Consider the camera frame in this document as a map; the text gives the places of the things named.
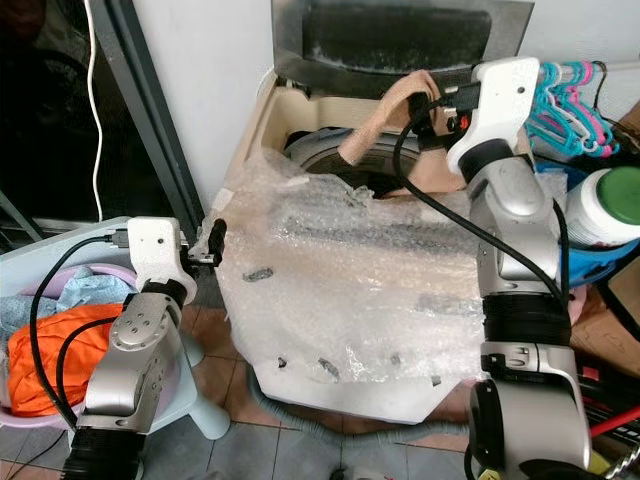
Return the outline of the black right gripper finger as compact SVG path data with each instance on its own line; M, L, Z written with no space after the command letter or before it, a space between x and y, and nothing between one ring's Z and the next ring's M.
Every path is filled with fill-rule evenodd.
M436 114L444 106L445 100L413 101L413 134L417 151L448 150L447 134L440 134L436 128Z

